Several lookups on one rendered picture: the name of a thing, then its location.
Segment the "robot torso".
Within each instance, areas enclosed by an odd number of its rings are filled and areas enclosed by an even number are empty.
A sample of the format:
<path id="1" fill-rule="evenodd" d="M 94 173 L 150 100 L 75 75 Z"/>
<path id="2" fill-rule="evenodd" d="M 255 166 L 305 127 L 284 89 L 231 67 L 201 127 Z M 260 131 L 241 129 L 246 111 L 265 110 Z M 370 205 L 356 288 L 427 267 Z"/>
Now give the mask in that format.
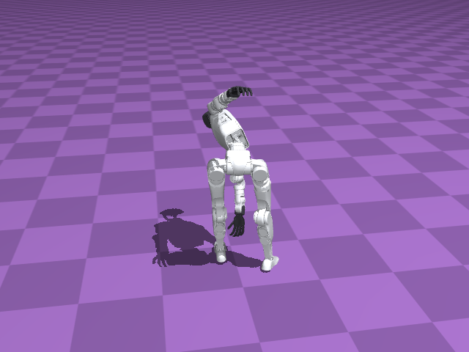
<path id="1" fill-rule="evenodd" d="M 226 109 L 210 115 L 210 124 L 217 142 L 226 151 L 226 174 L 234 176 L 251 173 L 251 154 L 246 150 L 248 140 L 240 123 Z"/>

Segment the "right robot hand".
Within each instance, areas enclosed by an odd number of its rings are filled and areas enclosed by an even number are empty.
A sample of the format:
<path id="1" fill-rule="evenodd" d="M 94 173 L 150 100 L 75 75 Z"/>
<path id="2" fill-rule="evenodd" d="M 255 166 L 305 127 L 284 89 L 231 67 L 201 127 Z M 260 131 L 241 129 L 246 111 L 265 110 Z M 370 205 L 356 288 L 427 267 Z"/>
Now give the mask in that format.
<path id="1" fill-rule="evenodd" d="M 245 220 L 243 218 L 243 215 L 245 215 L 245 206 L 244 205 L 242 206 L 241 213 L 237 213 L 234 209 L 234 214 L 236 215 L 234 217 L 234 221 L 228 226 L 227 229 L 230 229 L 230 227 L 234 224 L 234 228 L 232 230 L 232 233 L 229 234 L 229 235 L 234 234 L 232 237 L 235 237 L 235 236 L 238 237 L 239 235 L 243 235 L 243 233 L 244 233 Z M 236 232 L 235 232 L 235 230 L 236 230 Z M 239 230 L 239 232 L 238 232 L 238 230 Z M 241 232 L 241 230 L 242 230 L 242 232 Z"/>

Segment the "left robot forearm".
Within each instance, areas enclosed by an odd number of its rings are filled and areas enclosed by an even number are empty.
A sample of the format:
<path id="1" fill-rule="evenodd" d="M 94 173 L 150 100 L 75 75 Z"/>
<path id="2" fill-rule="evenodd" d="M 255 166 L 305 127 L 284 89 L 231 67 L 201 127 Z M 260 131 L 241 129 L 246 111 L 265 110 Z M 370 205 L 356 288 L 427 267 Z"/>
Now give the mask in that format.
<path id="1" fill-rule="evenodd" d="M 230 89 L 230 88 L 228 88 L 228 90 L 229 90 L 229 89 Z M 219 102 L 221 105 L 224 105 L 224 106 L 225 106 L 225 105 L 228 105 L 228 104 L 229 104 L 230 102 L 232 102 L 233 100 L 237 100 L 237 98 L 227 97 L 227 96 L 226 96 L 226 92 L 227 92 L 227 91 L 221 93 L 220 95 L 218 95 L 218 96 L 216 96 L 216 97 L 214 98 L 214 99 L 217 98 L 217 99 L 218 99 L 218 102 Z M 214 100 L 214 99 L 213 99 L 213 100 Z"/>

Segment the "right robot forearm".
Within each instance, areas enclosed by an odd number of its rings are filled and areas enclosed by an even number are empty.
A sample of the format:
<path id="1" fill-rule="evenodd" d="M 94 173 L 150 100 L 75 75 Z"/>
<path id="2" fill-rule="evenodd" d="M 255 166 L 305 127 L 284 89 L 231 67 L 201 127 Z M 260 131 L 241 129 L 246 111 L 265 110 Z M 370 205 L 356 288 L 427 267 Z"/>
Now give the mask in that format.
<path id="1" fill-rule="evenodd" d="M 244 189 L 245 189 L 245 180 L 243 178 L 243 181 L 241 183 L 237 183 L 234 185 L 234 203 L 235 203 L 235 211 L 237 213 L 241 213 L 242 206 L 245 206 L 245 194 L 244 194 Z"/>

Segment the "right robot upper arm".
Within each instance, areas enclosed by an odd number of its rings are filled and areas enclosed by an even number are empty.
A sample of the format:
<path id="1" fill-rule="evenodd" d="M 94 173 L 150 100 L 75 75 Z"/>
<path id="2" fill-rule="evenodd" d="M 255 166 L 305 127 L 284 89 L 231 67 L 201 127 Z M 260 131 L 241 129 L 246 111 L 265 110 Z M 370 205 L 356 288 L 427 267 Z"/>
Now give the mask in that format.
<path id="1" fill-rule="evenodd" d="M 226 150 L 227 151 L 227 150 Z M 230 175 L 229 179 L 232 183 L 241 183 L 243 181 L 244 176 L 234 176 Z"/>

